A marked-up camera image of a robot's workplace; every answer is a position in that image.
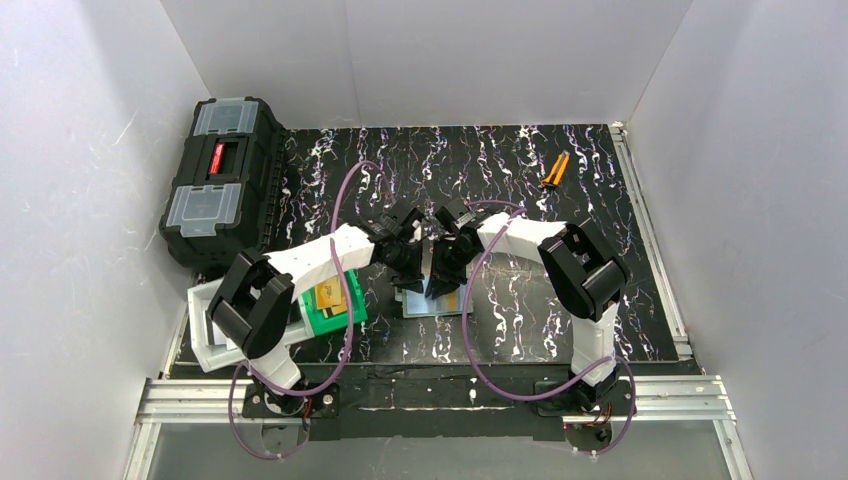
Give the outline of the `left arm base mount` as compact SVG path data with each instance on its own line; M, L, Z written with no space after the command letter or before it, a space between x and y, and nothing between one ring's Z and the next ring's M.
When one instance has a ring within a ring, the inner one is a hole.
M245 389L236 418L259 423L264 456L283 457L310 438L318 420L336 418L340 403L341 388L337 383L315 395L290 396L253 380Z

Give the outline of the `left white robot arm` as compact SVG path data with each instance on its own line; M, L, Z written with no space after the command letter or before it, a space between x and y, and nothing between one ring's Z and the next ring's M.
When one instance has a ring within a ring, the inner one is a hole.
M301 378L290 347L307 339L308 324L288 323L299 298L333 277L382 264L394 272L393 286L424 289L422 228L424 213L398 202L374 216L332 227L330 233L300 246L260 254L238 254L204 311L245 359L252 375L277 394L305 397L322 392L335 379L296 390Z

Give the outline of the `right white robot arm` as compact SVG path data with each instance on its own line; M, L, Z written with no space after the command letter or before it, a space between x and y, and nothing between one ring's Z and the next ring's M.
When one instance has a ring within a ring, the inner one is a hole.
M535 221L452 201L436 212L446 235L434 243L425 295L440 298L468 282L480 255L500 253L541 264L571 316L571 373L598 389L615 380L614 324L630 272L597 225Z

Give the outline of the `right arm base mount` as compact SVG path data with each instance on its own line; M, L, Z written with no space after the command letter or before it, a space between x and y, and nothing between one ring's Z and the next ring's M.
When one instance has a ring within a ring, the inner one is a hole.
M566 440L577 453L597 457L616 447L629 432L635 414L634 382L613 372L590 386L580 380L570 389L533 403L541 417L569 417Z

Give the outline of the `white bin with silver cards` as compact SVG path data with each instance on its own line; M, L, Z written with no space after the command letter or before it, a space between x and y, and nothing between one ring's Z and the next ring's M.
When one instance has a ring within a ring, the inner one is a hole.
M206 316L207 309L222 283L221 279L198 284L187 290L190 344L204 373L238 364L245 355Z

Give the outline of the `green plastic bin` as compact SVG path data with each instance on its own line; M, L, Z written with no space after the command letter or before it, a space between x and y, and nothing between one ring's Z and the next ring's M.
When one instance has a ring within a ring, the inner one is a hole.
M353 320L362 323L368 319L365 296L355 270L345 273L350 293L353 295ZM301 314L314 336L321 336L348 325L347 298L338 276L320 283L299 299Z

